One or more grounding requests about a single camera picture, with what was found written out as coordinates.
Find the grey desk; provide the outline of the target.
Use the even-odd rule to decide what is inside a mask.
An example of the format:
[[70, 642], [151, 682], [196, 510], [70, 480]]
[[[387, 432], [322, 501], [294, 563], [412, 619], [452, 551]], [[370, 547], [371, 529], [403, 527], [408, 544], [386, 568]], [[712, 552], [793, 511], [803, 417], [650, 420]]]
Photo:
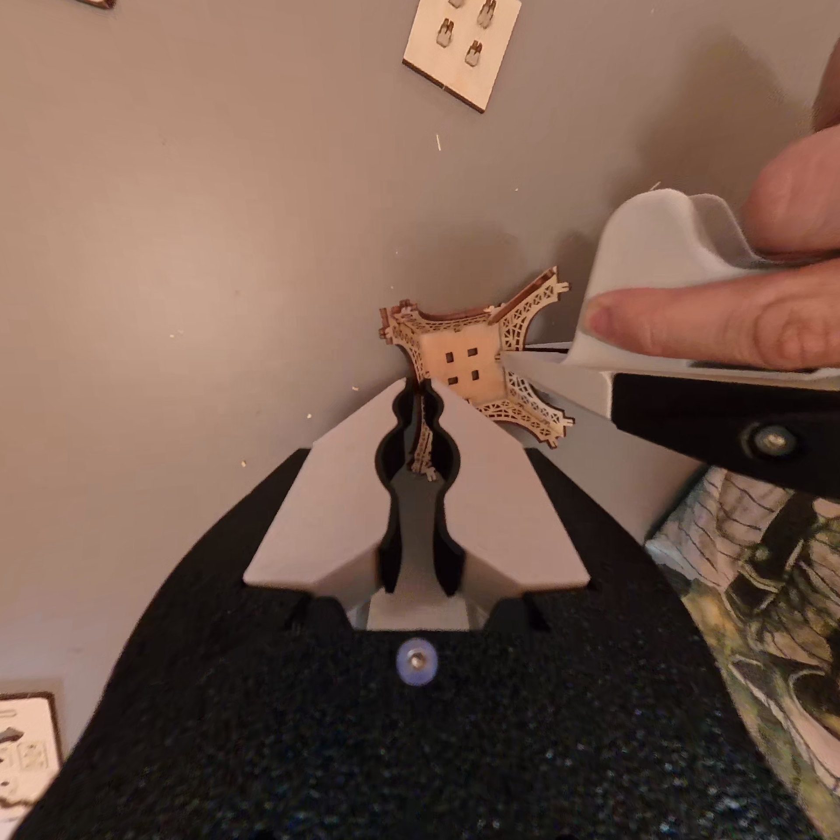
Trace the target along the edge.
[[654, 186], [740, 208], [838, 2], [523, 2], [480, 114], [418, 2], [2, 2], [2, 692], [66, 756], [175, 565], [405, 374], [380, 308], [570, 283]]

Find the small square wooden plate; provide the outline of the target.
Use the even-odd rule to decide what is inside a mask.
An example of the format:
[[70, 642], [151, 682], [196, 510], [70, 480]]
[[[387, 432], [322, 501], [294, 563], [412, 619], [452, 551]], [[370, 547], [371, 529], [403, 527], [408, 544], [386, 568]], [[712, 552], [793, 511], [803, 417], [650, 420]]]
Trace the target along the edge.
[[483, 113], [521, 8], [520, 1], [421, 1], [403, 64]]

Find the wooden cut-out parts sheet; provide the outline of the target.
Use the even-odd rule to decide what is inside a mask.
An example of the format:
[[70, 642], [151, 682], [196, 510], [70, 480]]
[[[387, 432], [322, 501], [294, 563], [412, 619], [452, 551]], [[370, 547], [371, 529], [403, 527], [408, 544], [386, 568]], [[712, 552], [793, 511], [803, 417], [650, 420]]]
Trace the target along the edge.
[[52, 784], [62, 761], [53, 695], [2, 695], [2, 820], [24, 816]]

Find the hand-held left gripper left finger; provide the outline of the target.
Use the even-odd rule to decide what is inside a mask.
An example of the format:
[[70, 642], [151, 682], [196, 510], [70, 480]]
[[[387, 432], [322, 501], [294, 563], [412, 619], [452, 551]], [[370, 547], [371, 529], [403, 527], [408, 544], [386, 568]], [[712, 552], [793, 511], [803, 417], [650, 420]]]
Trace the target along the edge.
[[394, 592], [403, 539], [393, 480], [415, 404], [413, 383], [398, 380], [312, 445], [244, 583], [331, 597], [346, 612]]

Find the person's printed shirt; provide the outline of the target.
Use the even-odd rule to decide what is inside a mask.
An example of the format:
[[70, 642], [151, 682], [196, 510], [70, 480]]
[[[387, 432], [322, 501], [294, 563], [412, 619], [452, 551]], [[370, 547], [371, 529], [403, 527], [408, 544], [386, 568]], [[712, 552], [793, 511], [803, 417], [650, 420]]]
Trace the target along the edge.
[[645, 549], [774, 773], [839, 838], [838, 501], [713, 467]]

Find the wooden lattice tower base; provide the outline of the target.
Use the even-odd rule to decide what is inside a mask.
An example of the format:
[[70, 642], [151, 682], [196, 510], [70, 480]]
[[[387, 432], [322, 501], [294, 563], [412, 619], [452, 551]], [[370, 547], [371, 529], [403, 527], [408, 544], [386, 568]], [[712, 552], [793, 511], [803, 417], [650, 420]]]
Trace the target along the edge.
[[439, 380], [491, 421], [520, 426], [556, 448], [574, 419], [509, 372], [502, 355], [525, 351], [536, 314], [569, 288], [553, 266], [497, 306], [430, 314], [405, 299], [380, 310], [380, 337], [402, 350], [417, 384]]

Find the person's right hand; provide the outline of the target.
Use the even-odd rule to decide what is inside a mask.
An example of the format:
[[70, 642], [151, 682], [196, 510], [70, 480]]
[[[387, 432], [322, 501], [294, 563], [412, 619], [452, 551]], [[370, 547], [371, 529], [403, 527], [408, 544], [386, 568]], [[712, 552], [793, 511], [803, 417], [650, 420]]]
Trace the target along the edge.
[[752, 246], [823, 261], [684, 289], [626, 289], [587, 304], [582, 328], [649, 356], [774, 371], [839, 363], [839, 44], [813, 106], [813, 134], [764, 166], [743, 210]]

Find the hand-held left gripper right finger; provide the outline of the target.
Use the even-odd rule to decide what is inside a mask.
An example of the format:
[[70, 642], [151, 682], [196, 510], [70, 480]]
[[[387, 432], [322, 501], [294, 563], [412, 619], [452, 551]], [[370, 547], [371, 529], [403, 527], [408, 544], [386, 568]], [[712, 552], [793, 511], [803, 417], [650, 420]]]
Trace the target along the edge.
[[585, 588], [591, 576], [526, 450], [446, 384], [423, 382], [432, 431], [434, 571], [448, 596], [489, 615], [525, 594]]

